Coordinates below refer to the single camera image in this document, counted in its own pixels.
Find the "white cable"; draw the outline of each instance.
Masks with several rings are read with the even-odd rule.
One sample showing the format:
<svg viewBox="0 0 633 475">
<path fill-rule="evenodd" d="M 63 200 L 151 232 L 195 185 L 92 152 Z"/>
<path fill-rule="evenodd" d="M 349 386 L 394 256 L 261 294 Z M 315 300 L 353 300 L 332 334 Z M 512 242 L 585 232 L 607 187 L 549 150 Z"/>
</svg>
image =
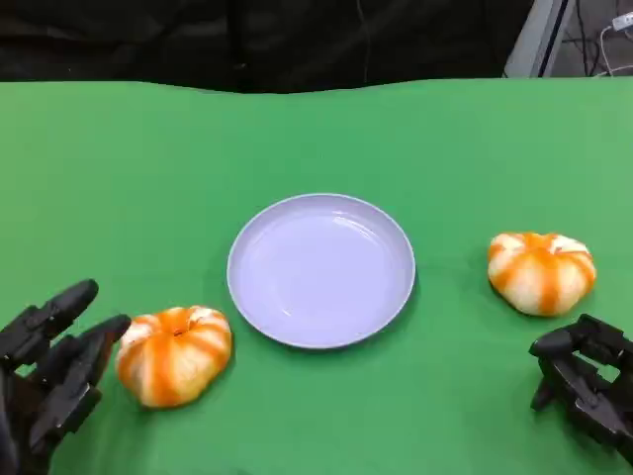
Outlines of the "white cable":
<svg viewBox="0 0 633 475">
<path fill-rule="evenodd" d="M 620 66 L 620 67 L 616 67 L 614 69 L 611 69 L 611 72 L 616 72 L 616 71 L 621 71 L 622 69 L 633 69 L 633 64 L 627 64 L 626 66 Z M 608 74 L 608 71 L 604 71 L 601 72 L 600 74 L 595 74 L 593 77 L 601 77 L 601 76 L 605 76 Z"/>
<path fill-rule="evenodd" d="M 604 34 L 606 32 L 608 32 L 609 30 L 613 30 L 613 27 L 605 27 L 602 29 L 602 31 L 600 32 L 600 50 L 602 51 L 602 57 L 604 58 L 604 64 L 606 64 L 606 71 L 609 74 L 609 76 L 613 75 L 613 69 L 611 69 L 611 66 L 609 65 L 609 60 L 606 57 L 606 52 L 604 52 Z"/>
</svg>

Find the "plate rim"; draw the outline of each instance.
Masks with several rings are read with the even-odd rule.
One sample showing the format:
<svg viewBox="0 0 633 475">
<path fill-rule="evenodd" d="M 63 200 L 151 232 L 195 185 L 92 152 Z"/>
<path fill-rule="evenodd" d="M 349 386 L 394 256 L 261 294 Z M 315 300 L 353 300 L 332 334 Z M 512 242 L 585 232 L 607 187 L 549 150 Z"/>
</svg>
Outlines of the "plate rim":
<svg viewBox="0 0 633 475">
<path fill-rule="evenodd" d="M 411 271 L 411 279 L 410 279 L 410 282 L 408 282 L 407 295 L 403 298 L 403 301 L 398 306 L 398 308 L 385 320 L 384 323 L 382 323 L 380 326 L 378 326 L 374 330 L 372 330 L 370 332 L 364 332 L 360 336 L 358 336 L 358 337 L 356 337 L 356 338 L 354 338 L 354 339 L 352 339 L 350 341 L 342 342 L 342 343 L 329 344 L 329 345 L 296 343 L 295 341 L 287 341 L 285 339 L 282 339 L 282 338 L 279 338 L 277 336 L 274 336 L 274 335 L 270 334 L 270 332 L 267 332 L 267 331 L 263 330 L 262 328 L 259 327 L 259 325 L 257 325 L 256 323 L 253 322 L 253 320 L 248 315 L 248 313 L 246 313 L 244 311 L 244 309 L 242 308 L 242 306 L 239 304 L 238 299 L 235 298 L 235 292 L 233 291 L 233 286 L 231 285 L 231 280 L 230 280 L 231 271 L 232 271 L 232 264 L 231 263 L 233 261 L 233 255 L 235 254 L 235 249 L 237 248 L 237 245 L 239 244 L 239 242 L 242 240 L 242 237 L 246 234 L 247 230 L 253 225 L 253 223 L 256 220 L 258 220 L 262 215 L 268 213 L 269 211 L 271 211 L 271 210 L 273 210 L 275 208 L 278 208 L 280 206 L 283 206 L 283 205 L 285 205 L 286 203 L 288 203 L 290 201 L 296 201 L 296 200 L 299 200 L 299 199 L 306 199 L 306 198 L 317 198 L 317 197 L 329 197 L 329 198 L 338 198 L 338 199 L 343 199 L 343 200 L 349 200 L 349 201 L 356 202 L 358 204 L 361 204 L 363 206 L 367 206 L 369 208 L 372 208 L 372 209 L 376 210 L 383 217 L 385 217 L 391 223 L 392 226 L 394 226 L 394 228 L 398 231 L 398 233 L 405 240 L 405 244 L 407 246 L 407 254 L 408 254 L 408 258 L 409 258 L 409 262 L 410 262 L 410 266 L 411 266 L 411 269 L 410 269 L 410 271 Z M 291 346 L 291 347 L 295 347 L 295 348 L 302 348 L 302 349 L 327 350 L 327 349 L 343 348 L 343 347 L 350 346 L 350 345 L 359 343 L 361 341 L 364 341 L 365 339 L 368 339 L 368 338 L 372 337 L 373 335 L 376 335 L 376 334 L 380 333 L 393 320 L 396 319 L 396 317 L 403 311 L 403 309 L 407 305 L 408 301 L 410 300 L 411 293 L 413 291 L 413 287 L 414 287 L 416 278 L 417 278 L 417 272 L 416 272 L 415 253 L 413 251 L 413 246 L 411 245 L 411 242 L 410 242 L 410 239 L 407 236 L 407 233 L 405 233 L 405 230 L 398 224 L 398 222 L 394 218 L 392 218 L 387 212 L 385 212 L 382 208 L 380 208 L 380 207 L 378 207 L 376 205 L 373 205 L 373 204 L 369 203 L 368 201 L 362 200 L 360 198 L 356 198 L 354 196 L 344 195 L 344 194 L 340 194 L 340 193 L 305 193 L 305 194 L 301 194 L 301 195 L 290 196 L 288 198 L 284 198 L 282 200 L 276 201 L 275 203 L 273 203 L 271 205 L 266 206 L 264 209 L 262 209 L 261 211 L 256 213 L 252 218 L 250 218 L 246 222 L 246 224 L 244 224 L 241 227 L 241 229 L 239 230 L 239 233 L 237 233 L 237 236 L 235 237 L 235 239 L 233 240 L 232 245 L 230 246 L 230 251 L 228 252 L 228 257 L 226 259 L 226 285 L 228 287 L 228 293 L 229 293 L 230 299 L 232 300 L 233 304 L 237 308 L 237 311 L 246 320 L 246 322 L 251 327 L 256 329 L 258 332 L 260 332 L 261 334 L 265 335 L 266 337 L 268 337 L 268 338 L 270 338 L 270 339 L 272 339 L 274 341 L 277 341 L 279 343 L 285 344 L 287 346 Z"/>
</svg>

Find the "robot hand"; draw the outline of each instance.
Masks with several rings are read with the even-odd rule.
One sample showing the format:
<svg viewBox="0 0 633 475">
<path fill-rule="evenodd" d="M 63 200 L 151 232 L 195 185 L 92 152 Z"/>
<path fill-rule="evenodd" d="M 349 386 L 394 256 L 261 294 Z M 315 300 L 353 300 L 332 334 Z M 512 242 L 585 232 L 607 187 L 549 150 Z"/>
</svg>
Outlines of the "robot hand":
<svg viewBox="0 0 633 475">
<path fill-rule="evenodd" d="M 530 353 L 543 373 L 532 409 L 562 403 L 579 430 L 633 465 L 633 342 L 623 331 L 583 314 L 538 338 Z M 619 375 L 604 379 L 592 361 L 619 369 Z"/>
<path fill-rule="evenodd" d="M 113 317 L 50 346 L 98 291 L 94 280 L 80 282 L 41 308 L 27 308 L 0 332 L 0 474 L 46 475 L 64 436 L 76 432 L 99 402 L 96 385 L 130 318 Z M 15 373 L 34 363 L 28 376 Z"/>
</svg>

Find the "green table surface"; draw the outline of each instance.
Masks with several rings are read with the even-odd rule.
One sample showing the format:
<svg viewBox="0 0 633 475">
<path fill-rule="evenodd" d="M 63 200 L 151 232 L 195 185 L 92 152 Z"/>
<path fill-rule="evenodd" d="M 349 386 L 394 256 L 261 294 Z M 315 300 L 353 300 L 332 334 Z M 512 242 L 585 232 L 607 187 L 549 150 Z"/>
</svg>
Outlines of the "green table surface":
<svg viewBox="0 0 633 475">
<path fill-rule="evenodd" d="M 79 330 L 117 312 L 204 304 L 235 335 L 230 369 L 197 403 L 141 409 L 111 363 L 104 399 L 53 475 L 629 473 L 535 417 L 539 334 L 590 312 L 633 332 L 633 82 L 410 83 L 237 96 L 137 83 L 4 84 L 0 323 L 87 276 Z M 417 260 L 407 307 L 345 350 L 290 349 L 242 319 L 226 256 L 282 198 L 368 200 Z M 491 290 L 503 231 L 586 242 L 597 283 L 559 320 Z"/>
</svg>

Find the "cable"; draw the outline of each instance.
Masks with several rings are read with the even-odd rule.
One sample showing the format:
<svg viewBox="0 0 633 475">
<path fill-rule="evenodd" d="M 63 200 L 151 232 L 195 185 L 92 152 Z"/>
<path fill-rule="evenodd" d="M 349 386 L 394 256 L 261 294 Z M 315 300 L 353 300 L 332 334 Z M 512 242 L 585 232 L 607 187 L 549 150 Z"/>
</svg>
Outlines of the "cable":
<svg viewBox="0 0 633 475">
<path fill-rule="evenodd" d="M 605 27 L 600 32 L 600 50 L 602 51 L 602 57 L 604 57 L 604 64 L 606 64 L 606 72 L 608 72 L 609 76 L 613 75 L 613 70 L 611 69 L 611 65 L 609 64 L 609 59 L 606 57 L 606 52 L 604 51 L 604 34 L 609 30 L 613 30 L 613 27 Z"/>
<path fill-rule="evenodd" d="M 372 35 L 365 19 L 365 12 L 363 11 L 363 4 L 361 0 L 356 0 L 356 11 L 358 12 L 358 19 L 363 28 L 363 35 L 365 36 L 365 62 L 363 65 L 363 84 L 367 84 L 369 77 L 369 59 L 372 55 Z"/>
<path fill-rule="evenodd" d="M 633 69 L 633 64 L 627 64 L 626 66 L 620 66 L 620 67 L 611 69 L 611 75 L 613 75 L 612 74 L 613 72 L 621 71 L 622 69 Z M 602 77 L 602 76 L 607 75 L 608 73 L 609 71 L 604 71 L 604 72 L 601 72 L 600 74 L 596 74 L 594 77 Z"/>
<path fill-rule="evenodd" d="M 583 14 L 581 12 L 581 0 L 576 0 L 576 17 L 578 18 L 578 26 L 581 29 L 581 38 L 583 39 L 583 68 L 585 69 L 585 76 L 589 76 L 587 66 L 587 35 L 585 34 L 585 22 L 583 21 Z"/>
<path fill-rule="evenodd" d="M 582 53 L 583 50 L 578 46 L 578 43 L 582 42 L 582 38 L 572 38 L 569 34 L 566 34 L 567 37 L 563 40 L 563 43 L 571 43 L 574 47 Z M 606 69 L 602 63 L 600 62 L 600 46 L 598 45 L 596 40 L 588 40 L 589 44 L 595 47 L 595 54 L 593 55 L 593 63 L 591 64 L 591 69 L 589 70 L 588 76 L 593 77 L 597 67 L 600 66 L 602 69 Z"/>
</svg>

